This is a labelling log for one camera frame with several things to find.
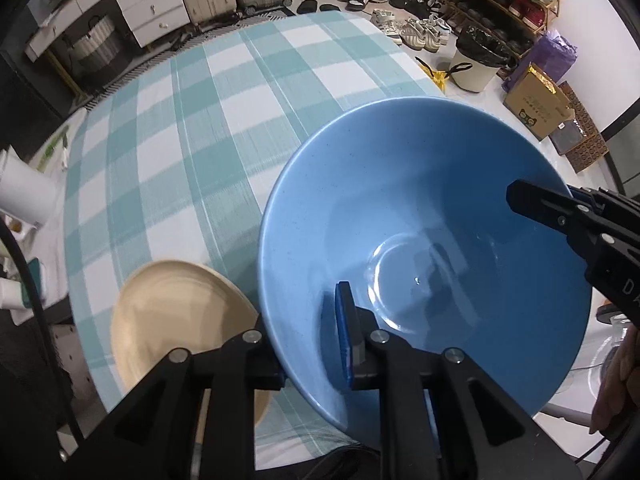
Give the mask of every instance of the person's hand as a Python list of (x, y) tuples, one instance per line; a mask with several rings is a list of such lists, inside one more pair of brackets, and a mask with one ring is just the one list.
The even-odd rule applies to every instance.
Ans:
[(627, 393), (636, 406), (640, 406), (640, 367), (636, 362), (640, 362), (640, 337), (638, 329), (630, 324), (600, 385), (589, 433), (607, 428), (611, 419), (622, 411)]

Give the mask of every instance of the blue bowl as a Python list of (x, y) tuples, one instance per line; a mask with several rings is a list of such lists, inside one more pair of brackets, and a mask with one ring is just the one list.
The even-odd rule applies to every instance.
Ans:
[(543, 155), (476, 108), (397, 98), (353, 109), (291, 158), (271, 192), (260, 305), (287, 375), (326, 420), (379, 446), (377, 392), (342, 376), (334, 288), (412, 346), (464, 349), (528, 413), (554, 394), (587, 323), (585, 263), (512, 212), (522, 178), (568, 194)]

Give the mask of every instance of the teal and white tablecloth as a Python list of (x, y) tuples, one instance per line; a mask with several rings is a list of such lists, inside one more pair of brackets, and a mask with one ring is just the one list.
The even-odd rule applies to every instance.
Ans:
[[(89, 113), (70, 149), (65, 257), (74, 320), (107, 410), (125, 393), (111, 311), (134, 270), (167, 257), (203, 263), (258, 306), (260, 218), (289, 157), (345, 110), (424, 94), (442, 95), (375, 26), (334, 11), (215, 38)], [(348, 441), (288, 386), (256, 430), (257, 464), (307, 460)]]

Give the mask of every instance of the red shoe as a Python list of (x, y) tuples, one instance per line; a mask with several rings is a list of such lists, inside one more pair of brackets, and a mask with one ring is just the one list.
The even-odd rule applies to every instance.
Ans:
[(531, 2), (529, 0), (511, 0), (509, 12), (520, 18), (529, 12), (530, 4)]
[(529, 10), (522, 21), (533, 30), (538, 30), (545, 23), (545, 9), (530, 2)]

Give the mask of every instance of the black garbage bag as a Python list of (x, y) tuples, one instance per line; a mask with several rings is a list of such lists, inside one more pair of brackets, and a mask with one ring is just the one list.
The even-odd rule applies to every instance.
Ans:
[(490, 67), (506, 66), (511, 56), (493, 36), (473, 25), (463, 29), (456, 47), (463, 56)]

